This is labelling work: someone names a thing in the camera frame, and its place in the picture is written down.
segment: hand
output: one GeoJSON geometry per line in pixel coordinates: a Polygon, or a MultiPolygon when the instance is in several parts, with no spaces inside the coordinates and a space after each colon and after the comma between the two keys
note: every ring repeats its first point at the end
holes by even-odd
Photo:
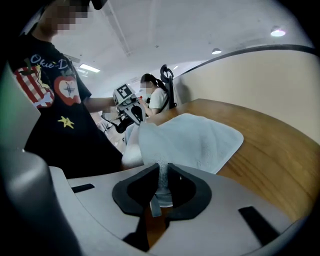
{"type": "Polygon", "coordinates": [[[142,106],[147,106],[146,102],[142,98],[139,98],[139,102],[142,106]]]}

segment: beige wall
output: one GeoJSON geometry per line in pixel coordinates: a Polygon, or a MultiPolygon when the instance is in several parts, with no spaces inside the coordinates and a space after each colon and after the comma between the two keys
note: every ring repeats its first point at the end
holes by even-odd
{"type": "Polygon", "coordinates": [[[320,62],[313,54],[265,50],[227,57],[174,79],[178,104],[198,98],[275,117],[320,144],[320,62]]]}

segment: ceiling light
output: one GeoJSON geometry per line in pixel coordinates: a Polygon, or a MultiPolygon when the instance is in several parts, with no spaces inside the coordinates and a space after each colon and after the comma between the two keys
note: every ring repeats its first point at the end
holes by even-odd
{"type": "Polygon", "coordinates": [[[214,48],[212,50],[212,54],[220,54],[220,53],[222,53],[222,50],[220,50],[219,48],[214,48]]]}
{"type": "Polygon", "coordinates": [[[278,26],[274,26],[271,29],[271,36],[273,37],[282,37],[286,34],[286,32],[284,30],[282,30],[280,27],[278,26]]]}
{"type": "Polygon", "coordinates": [[[83,74],[87,73],[87,71],[84,71],[84,70],[79,69],[79,68],[77,68],[76,71],[78,71],[78,72],[80,72],[80,73],[83,73],[83,74]]]}
{"type": "Polygon", "coordinates": [[[94,67],[92,67],[92,66],[88,66],[88,65],[86,65],[86,64],[81,64],[80,68],[81,68],[81,69],[84,69],[84,70],[90,70],[90,71],[96,72],[96,73],[98,73],[98,72],[100,71],[99,69],[94,68],[94,67]]]}

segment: black slot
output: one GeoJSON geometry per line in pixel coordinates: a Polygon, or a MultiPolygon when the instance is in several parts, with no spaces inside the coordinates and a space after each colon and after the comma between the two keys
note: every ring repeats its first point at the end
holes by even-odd
{"type": "Polygon", "coordinates": [[[253,207],[238,210],[262,246],[267,245],[279,236],[279,233],[253,207]]]}
{"type": "Polygon", "coordinates": [[[71,189],[74,193],[79,193],[79,192],[90,190],[93,188],[95,188],[95,186],[92,184],[84,184],[84,185],[80,185],[80,186],[74,186],[71,189]]]}
{"type": "Polygon", "coordinates": [[[136,231],[128,234],[122,240],[143,252],[149,251],[150,247],[147,236],[146,219],[144,216],[140,217],[136,231]]]}

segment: curved wooden desk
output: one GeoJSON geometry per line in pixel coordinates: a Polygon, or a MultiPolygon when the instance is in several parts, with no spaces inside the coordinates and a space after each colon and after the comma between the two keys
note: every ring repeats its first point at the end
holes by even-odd
{"type": "Polygon", "coordinates": [[[269,115],[207,99],[188,102],[147,122],[161,125],[183,113],[215,120],[243,134],[242,146],[218,175],[252,190],[292,221],[310,212],[320,190],[320,146],[316,142],[269,115]]]}

